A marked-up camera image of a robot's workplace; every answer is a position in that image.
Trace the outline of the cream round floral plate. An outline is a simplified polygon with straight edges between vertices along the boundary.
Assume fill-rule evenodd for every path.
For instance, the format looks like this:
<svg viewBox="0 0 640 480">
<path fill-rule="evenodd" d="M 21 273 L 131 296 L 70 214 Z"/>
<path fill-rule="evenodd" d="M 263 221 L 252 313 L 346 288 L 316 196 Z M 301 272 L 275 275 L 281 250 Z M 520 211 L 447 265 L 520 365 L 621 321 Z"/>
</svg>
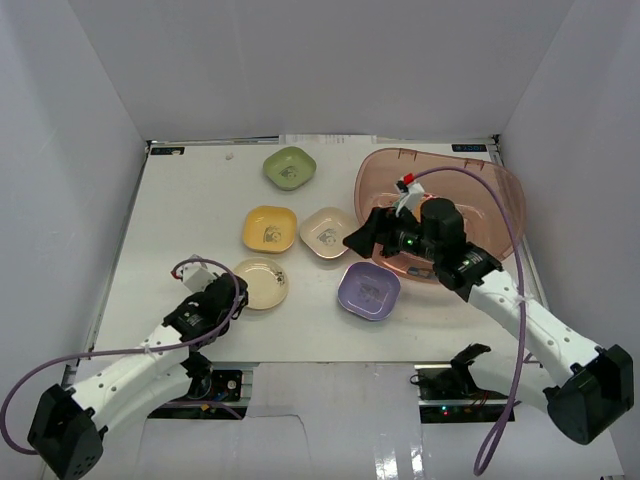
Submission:
<svg viewBox="0 0 640 480">
<path fill-rule="evenodd" d="M 233 273 L 247 283 L 250 309 L 272 309 L 282 303 L 289 292 L 284 268 L 272 259 L 247 258 L 233 268 Z"/>
</svg>

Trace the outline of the purple square panda dish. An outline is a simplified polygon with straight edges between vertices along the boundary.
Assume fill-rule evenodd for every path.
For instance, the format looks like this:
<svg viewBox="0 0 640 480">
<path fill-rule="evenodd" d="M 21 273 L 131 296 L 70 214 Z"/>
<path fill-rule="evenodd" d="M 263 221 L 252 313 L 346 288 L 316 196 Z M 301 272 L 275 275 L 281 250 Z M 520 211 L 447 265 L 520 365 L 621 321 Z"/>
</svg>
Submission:
<svg viewBox="0 0 640 480">
<path fill-rule="evenodd" d="M 391 315 L 400 291 L 400 280 L 390 270 L 374 263 L 356 262 L 345 271 L 337 299 L 348 312 L 378 322 Z"/>
</svg>

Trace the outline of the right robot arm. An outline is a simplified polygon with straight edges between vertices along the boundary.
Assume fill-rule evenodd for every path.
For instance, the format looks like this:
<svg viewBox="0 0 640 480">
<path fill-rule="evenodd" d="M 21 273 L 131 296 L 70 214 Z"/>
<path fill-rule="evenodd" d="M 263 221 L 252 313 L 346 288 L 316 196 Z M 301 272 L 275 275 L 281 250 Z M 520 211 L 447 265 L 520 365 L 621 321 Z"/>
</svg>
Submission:
<svg viewBox="0 0 640 480">
<path fill-rule="evenodd" d="M 572 441 L 591 443 L 633 407 L 633 360 L 625 349 L 600 346 L 527 299 L 495 257 L 467 240 L 452 201 L 429 199 L 420 213 L 375 207 L 343 243 L 363 258 L 379 248 L 384 257 L 408 253 L 431 262 L 441 285 L 523 341 L 545 371 L 532 376 L 522 400 L 547 412 Z"/>
</svg>

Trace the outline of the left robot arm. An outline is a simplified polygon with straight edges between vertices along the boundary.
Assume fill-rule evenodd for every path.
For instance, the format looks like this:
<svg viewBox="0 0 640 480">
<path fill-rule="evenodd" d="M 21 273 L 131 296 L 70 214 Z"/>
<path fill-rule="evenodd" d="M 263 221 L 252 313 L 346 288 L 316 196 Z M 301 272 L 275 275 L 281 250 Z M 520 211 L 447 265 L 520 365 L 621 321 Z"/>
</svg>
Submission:
<svg viewBox="0 0 640 480">
<path fill-rule="evenodd" d="M 69 388 L 58 384 L 40 397 L 27 436 L 59 479 L 80 479 L 125 427 L 177 398 L 199 399 L 211 387 L 211 362 L 201 354 L 229 328 L 249 300 L 248 285 L 224 273 L 188 296 L 141 343 Z"/>
</svg>

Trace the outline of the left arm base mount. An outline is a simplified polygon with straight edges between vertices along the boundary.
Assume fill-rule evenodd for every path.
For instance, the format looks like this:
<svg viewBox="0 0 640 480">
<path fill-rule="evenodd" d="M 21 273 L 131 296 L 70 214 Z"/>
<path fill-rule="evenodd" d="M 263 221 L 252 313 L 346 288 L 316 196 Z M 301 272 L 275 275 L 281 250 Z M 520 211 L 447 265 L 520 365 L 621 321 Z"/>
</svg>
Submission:
<svg viewBox="0 0 640 480">
<path fill-rule="evenodd" d="M 243 380 L 242 370 L 212 370 L 186 395 L 155 409 L 148 419 L 242 420 L 247 410 Z"/>
</svg>

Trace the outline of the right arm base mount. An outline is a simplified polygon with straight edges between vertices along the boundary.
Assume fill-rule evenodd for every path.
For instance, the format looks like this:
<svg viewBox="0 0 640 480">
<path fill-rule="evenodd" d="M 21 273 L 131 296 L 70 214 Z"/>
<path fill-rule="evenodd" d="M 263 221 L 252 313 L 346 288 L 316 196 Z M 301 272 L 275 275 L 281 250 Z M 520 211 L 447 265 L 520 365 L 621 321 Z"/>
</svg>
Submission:
<svg viewBox="0 0 640 480">
<path fill-rule="evenodd" d="M 507 397 L 482 390 L 469 368 L 491 351 L 489 346 L 471 344 L 448 363 L 416 366 L 409 382 L 418 390 L 422 425 L 496 422 Z"/>
</svg>

